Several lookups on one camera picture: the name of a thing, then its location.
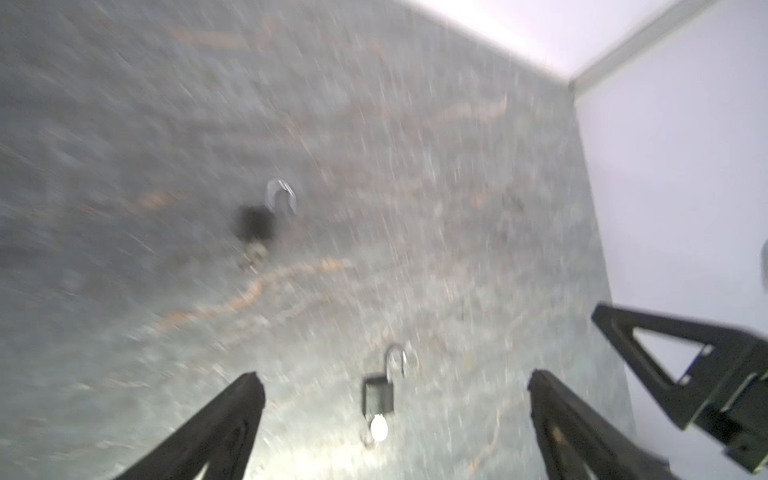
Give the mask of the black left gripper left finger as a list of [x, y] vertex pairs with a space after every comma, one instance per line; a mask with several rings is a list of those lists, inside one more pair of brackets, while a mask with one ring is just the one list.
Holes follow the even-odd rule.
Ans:
[[118, 477], [242, 479], [265, 405], [259, 377], [244, 373]]

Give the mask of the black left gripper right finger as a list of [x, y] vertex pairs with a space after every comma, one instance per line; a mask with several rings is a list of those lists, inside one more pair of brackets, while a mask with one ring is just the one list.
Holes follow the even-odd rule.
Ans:
[[550, 479], [674, 479], [669, 464], [639, 448], [548, 370], [528, 383], [531, 419]]

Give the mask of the black padlock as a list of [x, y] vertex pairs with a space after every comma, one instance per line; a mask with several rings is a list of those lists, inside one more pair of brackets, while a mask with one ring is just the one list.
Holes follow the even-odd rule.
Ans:
[[395, 410], [394, 374], [406, 377], [408, 357], [401, 344], [392, 344], [384, 354], [383, 372], [366, 377], [362, 383], [362, 414], [365, 418], [387, 416]]
[[277, 200], [281, 193], [287, 195], [287, 205], [293, 216], [297, 215], [297, 195], [283, 179], [273, 178], [266, 184], [263, 201], [258, 205], [241, 205], [235, 217], [235, 233], [244, 242], [268, 242], [274, 238], [280, 222]]

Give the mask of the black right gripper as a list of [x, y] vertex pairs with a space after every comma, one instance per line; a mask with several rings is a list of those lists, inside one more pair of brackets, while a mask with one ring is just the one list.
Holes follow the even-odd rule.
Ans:
[[[767, 342], [721, 324], [599, 303], [591, 319], [679, 429], [695, 425], [751, 474], [767, 463]], [[668, 367], [640, 335], [698, 349]]]

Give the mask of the silver key with ring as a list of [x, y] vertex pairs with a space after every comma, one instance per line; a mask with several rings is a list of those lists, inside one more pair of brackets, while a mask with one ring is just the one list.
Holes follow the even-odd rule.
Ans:
[[257, 271], [269, 256], [268, 246], [260, 239], [249, 240], [243, 245], [243, 269]]

